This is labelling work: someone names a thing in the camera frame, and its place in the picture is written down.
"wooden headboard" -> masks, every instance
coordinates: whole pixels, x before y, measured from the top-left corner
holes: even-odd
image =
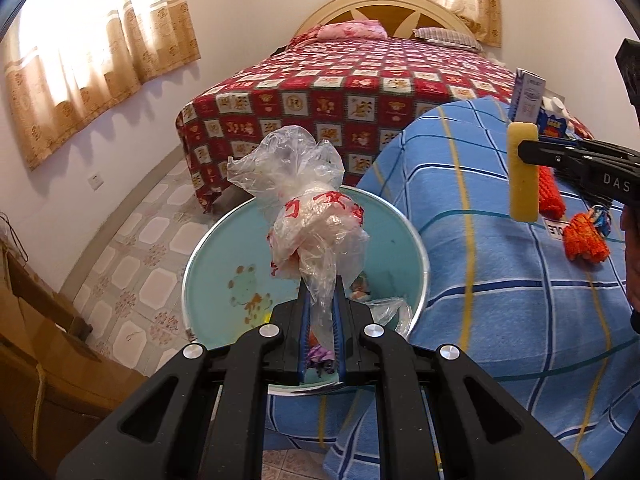
[[[300,25],[296,36],[315,25],[380,20],[392,38],[412,38],[414,28],[441,27],[472,36],[459,17],[429,0],[332,0]]]

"white wall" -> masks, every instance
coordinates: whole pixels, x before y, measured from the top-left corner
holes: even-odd
[[[145,85],[29,172],[0,97],[0,210],[59,289],[121,200],[178,144],[174,119],[196,94],[286,44],[328,0],[188,0],[202,59]],[[510,68],[539,73],[601,139],[640,148],[615,54],[633,30],[613,0],[502,0]],[[93,192],[86,178],[98,171]]]
[[[146,84],[29,171],[0,88],[0,210],[39,275],[59,290],[100,225],[178,145],[175,117],[191,98],[286,44],[328,0],[188,0],[202,59]],[[86,179],[99,172],[104,185]]]
[[[502,60],[532,70],[601,140],[640,149],[636,112],[616,65],[637,39],[614,0],[502,0]]]

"clear plastic bag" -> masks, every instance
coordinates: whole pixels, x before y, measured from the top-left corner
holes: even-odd
[[[405,339],[409,336],[411,325],[411,308],[403,298],[385,298],[384,300],[367,301],[373,322],[385,326],[398,313],[398,332]]]
[[[331,302],[335,277],[345,287],[359,275],[369,235],[363,209],[338,191],[342,159],[327,140],[300,126],[284,126],[264,137],[240,160],[229,158],[227,178],[256,197],[271,224],[271,274],[302,276],[312,297],[312,330],[333,349]]]

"baseboard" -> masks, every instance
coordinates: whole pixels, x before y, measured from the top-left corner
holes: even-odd
[[[160,182],[171,169],[184,157],[182,146],[176,146],[155,168],[153,168],[140,183],[126,196],[113,213],[104,221],[94,238],[76,261],[73,269],[66,277],[65,283],[60,288],[60,294],[73,301],[80,287],[89,275],[91,268],[102,254],[104,248],[115,236],[120,226],[129,217],[133,210],[142,202],[142,199]]]

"hand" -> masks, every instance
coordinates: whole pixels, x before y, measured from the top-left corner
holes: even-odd
[[[626,298],[640,312],[640,234],[636,215],[626,205],[620,217],[620,229],[625,232]]]

